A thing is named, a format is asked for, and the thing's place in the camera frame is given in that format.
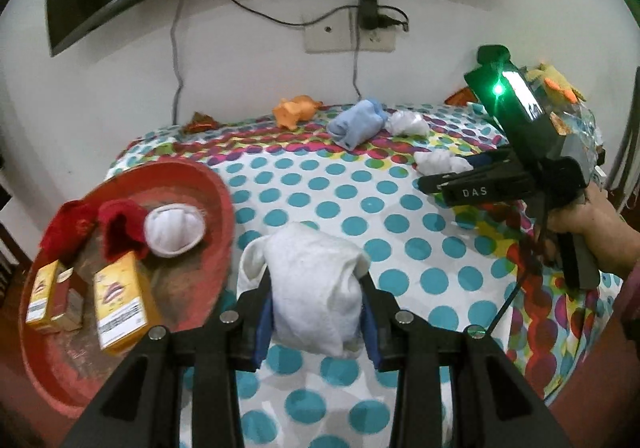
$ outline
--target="cardboard box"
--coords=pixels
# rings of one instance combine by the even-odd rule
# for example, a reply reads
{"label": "cardboard box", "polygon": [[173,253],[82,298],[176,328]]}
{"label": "cardboard box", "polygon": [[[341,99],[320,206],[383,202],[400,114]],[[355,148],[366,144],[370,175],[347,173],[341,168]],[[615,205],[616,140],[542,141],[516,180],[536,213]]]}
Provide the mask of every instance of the cardboard box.
{"label": "cardboard box", "polygon": [[58,275],[53,293],[51,321],[63,331],[82,327],[82,306],[86,295],[86,282],[69,268]]}
{"label": "cardboard box", "polygon": [[40,268],[33,281],[31,299],[27,307],[25,322],[41,333],[59,332],[59,327],[51,320],[53,310],[53,293],[58,275],[66,271],[59,260]]}
{"label": "cardboard box", "polygon": [[161,323],[146,269],[133,251],[95,275],[94,298],[100,348],[111,354],[129,348]]}

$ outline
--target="human hand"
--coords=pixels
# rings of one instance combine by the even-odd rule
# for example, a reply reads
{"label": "human hand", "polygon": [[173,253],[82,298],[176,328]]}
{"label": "human hand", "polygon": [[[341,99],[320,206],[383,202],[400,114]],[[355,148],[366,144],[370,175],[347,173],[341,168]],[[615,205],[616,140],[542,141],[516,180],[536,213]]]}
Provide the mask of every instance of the human hand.
{"label": "human hand", "polygon": [[[585,190],[585,203],[572,203],[551,210],[547,227],[556,233],[583,235],[601,271],[626,278],[640,258],[640,234],[620,219],[607,199],[607,192],[591,183]],[[555,252],[545,243],[547,256]]]}

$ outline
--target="white wall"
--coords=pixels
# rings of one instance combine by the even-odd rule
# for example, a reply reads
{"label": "white wall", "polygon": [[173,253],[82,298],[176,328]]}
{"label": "white wall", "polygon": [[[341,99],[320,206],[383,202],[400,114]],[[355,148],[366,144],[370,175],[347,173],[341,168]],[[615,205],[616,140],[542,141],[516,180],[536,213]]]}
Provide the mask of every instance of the white wall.
{"label": "white wall", "polygon": [[[300,20],[356,0],[245,1]],[[380,1],[404,9],[411,32],[398,35],[392,54],[361,55],[365,96],[440,103],[463,85],[480,44],[502,43],[518,65],[548,60],[587,96],[613,159],[640,63],[640,30],[622,0]],[[169,122],[176,2],[142,2],[55,58],[44,0],[11,0],[0,17],[0,146],[36,228],[99,183],[130,140]],[[301,93],[354,100],[351,54],[307,55],[298,31],[227,0],[186,0],[178,42],[182,121],[194,110],[220,121],[258,116]]]}

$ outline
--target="colorful dotted pattern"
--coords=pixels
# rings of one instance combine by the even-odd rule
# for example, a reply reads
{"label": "colorful dotted pattern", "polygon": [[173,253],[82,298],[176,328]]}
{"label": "colorful dotted pattern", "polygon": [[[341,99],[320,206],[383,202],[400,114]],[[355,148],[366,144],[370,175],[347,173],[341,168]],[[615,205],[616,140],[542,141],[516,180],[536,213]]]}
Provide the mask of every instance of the colorful dotted pattern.
{"label": "colorful dotted pattern", "polygon": [[[445,208],[441,199],[415,188],[411,154],[437,148],[470,154],[493,148],[504,138],[472,110],[423,105],[420,110],[436,131],[428,141],[381,132],[347,153],[324,131],[324,124],[344,108],[348,106],[321,110],[316,120],[291,133],[274,128],[270,117],[187,139],[175,127],[151,133],[133,142],[108,176],[163,155],[203,162],[218,172],[232,194],[234,266],[251,240],[301,221],[363,247],[372,259],[370,272],[378,286],[432,324],[452,330],[469,323],[487,325],[515,284],[514,276],[526,269],[516,241],[530,231],[530,222],[521,215],[522,208]],[[570,300],[558,282],[562,279],[547,272],[536,279],[539,283],[532,280],[514,303],[513,320],[507,316],[495,335],[499,345],[508,345],[511,359],[534,388],[546,396],[570,373],[580,348],[584,352],[586,331],[604,326],[609,300],[603,302],[597,295]],[[608,275],[603,278],[612,292],[610,301],[618,282]],[[554,284],[558,294],[548,284]],[[540,291],[549,296],[557,316],[546,304],[540,305],[546,302]],[[234,301],[229,291],[223,298]],[[595,311],[588,314],[591,306]],[[563,309],[571,319],[564,318]],[[564,338],[562,331],[568,332]],[[550,356],[559,362],[550,364]],[[552,365],[556,370],[545,383],[550,372],[540,367]],[[444,368],[440,377],[447,441],[449,371]],[[193,373],[185,376],[180,423],[180,439],[187,448],[192,380]],[[366,354],[358,360],[334,360],[273,344],[260,370],[238,372],[236,383],[248,446],[388,444],[398,375],[376,372]]]}

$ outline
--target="wall socket plate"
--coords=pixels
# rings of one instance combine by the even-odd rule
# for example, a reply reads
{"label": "wall socket plate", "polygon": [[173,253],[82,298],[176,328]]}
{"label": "wall socket plate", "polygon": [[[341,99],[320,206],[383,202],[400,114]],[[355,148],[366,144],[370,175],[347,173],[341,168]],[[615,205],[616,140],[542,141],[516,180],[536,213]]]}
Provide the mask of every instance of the wall socket plate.
{"label": "wall socket plate", "polygon": [[[355,51],[356,10],[341,9],[322,22],[305,27],[305,51],[330,53]],[[396,49],[396,28],[360,29],[361,51],[391,52]]]}

